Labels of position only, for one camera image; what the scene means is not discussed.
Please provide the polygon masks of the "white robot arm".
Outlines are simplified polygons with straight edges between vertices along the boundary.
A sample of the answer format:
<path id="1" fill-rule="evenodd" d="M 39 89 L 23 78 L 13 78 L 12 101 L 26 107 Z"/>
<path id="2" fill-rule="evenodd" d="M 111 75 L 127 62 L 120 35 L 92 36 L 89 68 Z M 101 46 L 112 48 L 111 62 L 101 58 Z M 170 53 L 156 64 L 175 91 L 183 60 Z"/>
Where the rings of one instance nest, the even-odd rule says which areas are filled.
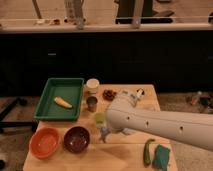
<path id="1" fill-rule="evenodd" d="M 213 151 L 213 115 L 137 108 L 141 94 L 121 89 L 106 109 L 112 133 L 125 128 Z"/>

